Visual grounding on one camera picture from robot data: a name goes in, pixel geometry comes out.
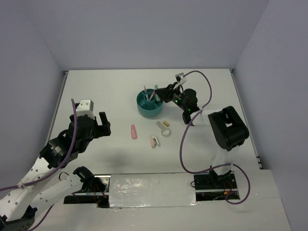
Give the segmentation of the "green highlighter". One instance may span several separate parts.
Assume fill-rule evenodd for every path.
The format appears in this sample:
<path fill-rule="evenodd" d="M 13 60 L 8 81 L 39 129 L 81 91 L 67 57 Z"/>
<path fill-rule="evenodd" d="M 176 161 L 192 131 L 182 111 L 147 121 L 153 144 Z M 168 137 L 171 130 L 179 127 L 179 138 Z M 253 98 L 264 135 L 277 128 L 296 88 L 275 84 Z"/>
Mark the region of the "green highlighter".
<path fill-rule="evenodd" d="M 155 85 L 155 86 L 154 86 L 155 100 L 159 102 L 159 101 L 160 101 L 160 97 L 159 97 L 159 96 L 157 95 L 157 93 L 156 93 L 157 90 L 158 90 L 158 85 Z"/>

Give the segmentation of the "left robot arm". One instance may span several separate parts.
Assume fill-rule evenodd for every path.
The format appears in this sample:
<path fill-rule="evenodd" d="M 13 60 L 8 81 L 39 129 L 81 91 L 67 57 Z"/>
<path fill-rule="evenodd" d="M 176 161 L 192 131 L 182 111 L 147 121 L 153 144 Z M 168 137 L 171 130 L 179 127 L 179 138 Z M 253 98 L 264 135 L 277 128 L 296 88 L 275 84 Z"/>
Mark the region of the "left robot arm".
<path fill-rule="evenodd" d="M 47 142 L 29 172 L 1 199 L 2 231 L 31 231 L 36 217 L 62 198 L 79 191 L 105 191 L 105 183 L 86 167 L 77 167 L 64 180 L 44 189 L 54 170 L 63 169 L 77 159 L 93 139 L 111 135 L 106 114 L 100 112 L 99 117 L 101 125 L 88 115 L 71 115 L 68 129 Z"/>

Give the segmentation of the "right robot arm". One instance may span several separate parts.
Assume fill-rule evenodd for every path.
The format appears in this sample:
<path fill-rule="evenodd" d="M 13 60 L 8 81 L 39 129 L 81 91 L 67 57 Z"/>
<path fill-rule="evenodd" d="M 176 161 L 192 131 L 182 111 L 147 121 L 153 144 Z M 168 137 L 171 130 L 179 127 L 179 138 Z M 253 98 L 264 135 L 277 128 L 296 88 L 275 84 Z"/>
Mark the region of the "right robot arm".
<path fill-rule="evenodd" d="M 193 89 L 183 89 L 181 84 L 169 84 L 165 88 L 155 89 L 155 94 L 165 103 L 173 102 L 183 110 L 182 118 L 187 125 L 180 142 L 180 164 L 191 174 L 206 173 L 209 183 L 214 188 L 222 187 L 231 175 L 231 155 L 236 148 L 243 145 L 249 138 L 249 131 L 233 106 L 227 106 L 218 112 L 205 111 L 204 106 L 199 108 L 197 93 Z M 183 143 L 192 126 L 210 126 L 214 138 L 219 146 L 218 152 L 212 159 L 212 164 L 206 170 L 190 171 L 183 162 Z"/>

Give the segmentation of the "blue ballpoint pen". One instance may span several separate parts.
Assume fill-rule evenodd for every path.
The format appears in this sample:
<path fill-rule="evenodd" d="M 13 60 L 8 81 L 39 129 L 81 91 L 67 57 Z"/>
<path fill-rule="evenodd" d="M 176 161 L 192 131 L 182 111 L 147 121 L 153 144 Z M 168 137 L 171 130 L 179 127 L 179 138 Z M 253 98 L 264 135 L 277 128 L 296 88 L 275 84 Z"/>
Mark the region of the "blue ballpoint pen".
<path fill-rule="evenodd" d="M 145 85 L 144 85 L 143 87 L 144 87 L 145 98 L 146 98 L 146 100 L 148 101 L 148 100 L 149 100 L 149 97 L 148 97 L 148 94 L 147 94 L 147 88 L 146 88 Z"/>

